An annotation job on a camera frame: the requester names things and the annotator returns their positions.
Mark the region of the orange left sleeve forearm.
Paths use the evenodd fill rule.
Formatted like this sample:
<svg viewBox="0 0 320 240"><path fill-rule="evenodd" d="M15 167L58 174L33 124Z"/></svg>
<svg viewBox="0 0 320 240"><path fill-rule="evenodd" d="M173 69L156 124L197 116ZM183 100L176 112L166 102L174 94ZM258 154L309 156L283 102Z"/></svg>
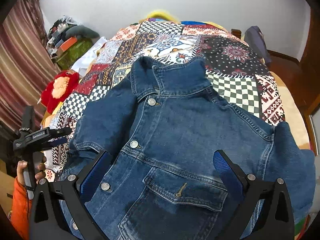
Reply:
<svg viewBox="0 0 320 240"><path fill-rule="evenodd" d="M23 239L29 239L29 213L31 205L32 201L28 199L25 187L15 178L10 221Z"/></svg>

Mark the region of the left hand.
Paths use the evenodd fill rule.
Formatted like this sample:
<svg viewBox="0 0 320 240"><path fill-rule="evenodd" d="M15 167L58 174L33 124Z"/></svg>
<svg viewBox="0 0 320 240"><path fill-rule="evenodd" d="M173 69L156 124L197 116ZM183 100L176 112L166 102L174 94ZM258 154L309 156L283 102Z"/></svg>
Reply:
<svg viewBox="0 0 320 240"><path fill-rule="evenodd" d="M39 170L39 172L37 174L35 174L35 178L36 178L36 182L38 183L39 180L41 180L42 178L45 178L46 173L45 173L45 162L46 162L46 158L43 157L43 162L39 163L39 165L37 166L37 169ZM17 181L24 186L25 185L25 181L24 181L24 176L23 176L23 171L27 168L27 164L28 162L25 160L20 160L17 164Z"/></svg>

